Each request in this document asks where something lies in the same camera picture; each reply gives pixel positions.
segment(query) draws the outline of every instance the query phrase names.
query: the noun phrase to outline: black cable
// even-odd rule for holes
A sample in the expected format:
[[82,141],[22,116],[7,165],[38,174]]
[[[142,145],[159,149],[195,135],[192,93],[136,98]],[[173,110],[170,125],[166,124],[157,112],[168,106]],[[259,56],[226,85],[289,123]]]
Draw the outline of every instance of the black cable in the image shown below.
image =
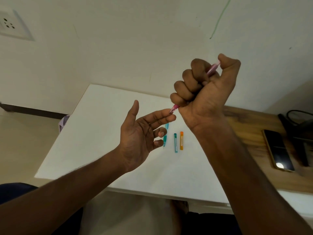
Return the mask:
[[286,118],[287,118],[290,122],[292,122],[292,123],[294,123],[294,124],[299,124],[299,123],[297,123],[297,122],[294,122],[294,121],[289,117],[289,113],[290,113],[290,112],[294,112],[294,111],[295,111],[295,112],[300,112],[300,113],[304,113],[304,114],[308,114],[308,115],[312,115],[312,116],[313,116],[312,113],[306,112],[306,111],[303,111],[303,110],[290,110],[290,111],[287,112]]

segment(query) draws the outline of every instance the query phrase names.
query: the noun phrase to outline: orange lead case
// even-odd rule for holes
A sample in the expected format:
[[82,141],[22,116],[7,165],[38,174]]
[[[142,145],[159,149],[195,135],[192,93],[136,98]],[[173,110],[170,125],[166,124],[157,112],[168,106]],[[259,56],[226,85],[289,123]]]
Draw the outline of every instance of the orange lead case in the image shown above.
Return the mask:
[[180,150],[184,149],[184,132],[180,132]]

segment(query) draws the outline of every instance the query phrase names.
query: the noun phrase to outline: hand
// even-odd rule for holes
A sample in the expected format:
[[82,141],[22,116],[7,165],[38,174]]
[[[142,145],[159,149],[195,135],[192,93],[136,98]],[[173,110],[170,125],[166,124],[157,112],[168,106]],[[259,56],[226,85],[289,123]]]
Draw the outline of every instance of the hand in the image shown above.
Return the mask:
[[222,75],[216,72],[208,77],[207,71],[211,67],[202,59],[194,59],[191,69],[182,73],[184,81],[177,81],[170,98],[179,105],[179,112],[190,130],[207,122],[213,122],[223,117],[223,106],[233,91],[240,61],[231,59],[223,54],[218,55],[223,69]]
[[163,146],[162,139],[154,139],[162,138],[167,131],[158,127],[176,120],[175,115],[169,114],[170,109],[158,110],[136,120],[138,111],[139,102],[135,100],[120,128],[118,149],[127,172],[139,167],[152,150]]

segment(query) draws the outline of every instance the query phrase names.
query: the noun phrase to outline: forearm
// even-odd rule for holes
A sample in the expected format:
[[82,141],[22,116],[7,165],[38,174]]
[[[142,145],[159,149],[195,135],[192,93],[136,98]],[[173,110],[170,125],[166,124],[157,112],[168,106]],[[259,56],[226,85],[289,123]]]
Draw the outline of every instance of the forearm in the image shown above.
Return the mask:
[[118,148],[30,193],[0,205],[2,234],[51,234],[125,173]]
[[279,195],[225,118],[194,130],[243,234],[312,234]]

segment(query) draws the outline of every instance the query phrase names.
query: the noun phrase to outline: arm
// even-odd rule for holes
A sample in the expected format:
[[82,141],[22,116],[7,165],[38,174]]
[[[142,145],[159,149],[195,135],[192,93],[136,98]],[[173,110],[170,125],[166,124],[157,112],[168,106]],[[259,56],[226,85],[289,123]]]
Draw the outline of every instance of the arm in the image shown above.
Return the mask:
[[119,146],[100,159],[30,193],[0,205],[1,234],[51,234],[73,213],[109,184],[141,165],[148,154],[163,145],[162,124],[176,119],[170,109],[136,120],[138,101],[121,126]]
[[223,115],[240,62],[219,55],[221,76],[210,79],[209,63],[195,59],[175,83],[172,102],[203,148],[232,206],[243,234],[313,234],[310,226],[280,196]]

